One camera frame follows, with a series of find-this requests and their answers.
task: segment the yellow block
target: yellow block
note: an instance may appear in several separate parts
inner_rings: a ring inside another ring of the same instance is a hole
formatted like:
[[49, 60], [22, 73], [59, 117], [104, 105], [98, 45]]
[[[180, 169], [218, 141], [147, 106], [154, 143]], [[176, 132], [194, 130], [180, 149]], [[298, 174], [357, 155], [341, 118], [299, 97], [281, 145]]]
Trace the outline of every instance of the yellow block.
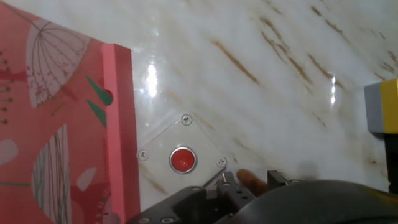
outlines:
[[398, 79], [380, 83], [384, 132], [398, 134]]

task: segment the gray block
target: gray block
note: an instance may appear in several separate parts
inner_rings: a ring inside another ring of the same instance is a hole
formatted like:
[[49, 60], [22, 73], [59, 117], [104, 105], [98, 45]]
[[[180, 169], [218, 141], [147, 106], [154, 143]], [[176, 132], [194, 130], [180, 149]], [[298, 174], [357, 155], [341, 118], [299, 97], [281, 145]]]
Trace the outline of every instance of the gray block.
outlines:
[[368, 130], [372, 133], [384, 133], [380, 83], [365, 87], [365, 104]]

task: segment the pink book spine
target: pink book spine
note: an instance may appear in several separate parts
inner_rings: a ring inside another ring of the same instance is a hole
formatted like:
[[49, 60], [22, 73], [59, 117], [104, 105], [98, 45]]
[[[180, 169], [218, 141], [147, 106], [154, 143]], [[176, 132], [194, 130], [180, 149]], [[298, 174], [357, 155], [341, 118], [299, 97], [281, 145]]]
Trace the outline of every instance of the pink book spine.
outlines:
[[106, 108], [112, 212], [124, 223], [141, 211], [131, 51], [104, 44], [103, 58], [105, 88], [113, 95]]

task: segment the pink book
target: pink book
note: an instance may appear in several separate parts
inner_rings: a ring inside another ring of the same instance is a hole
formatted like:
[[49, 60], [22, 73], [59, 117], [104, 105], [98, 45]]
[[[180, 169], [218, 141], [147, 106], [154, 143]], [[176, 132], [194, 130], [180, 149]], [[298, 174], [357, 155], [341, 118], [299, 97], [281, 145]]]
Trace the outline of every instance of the pink book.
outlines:
[[0, 3], [0, 223], [140, 212], [131, 53]]

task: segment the marble surface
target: marble surface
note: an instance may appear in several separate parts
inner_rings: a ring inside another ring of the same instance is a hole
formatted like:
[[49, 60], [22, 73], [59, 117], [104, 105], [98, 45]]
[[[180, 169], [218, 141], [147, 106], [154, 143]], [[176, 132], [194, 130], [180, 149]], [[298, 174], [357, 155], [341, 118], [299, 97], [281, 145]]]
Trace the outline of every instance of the marble surface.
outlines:
[[[139, 149], [189, 112], [228, 170], [387, 190], [363, 88], [397, 78], [398, 1], [6, 2], [132, 49]], [[145, 209], [167, 195], [140, 171]]]

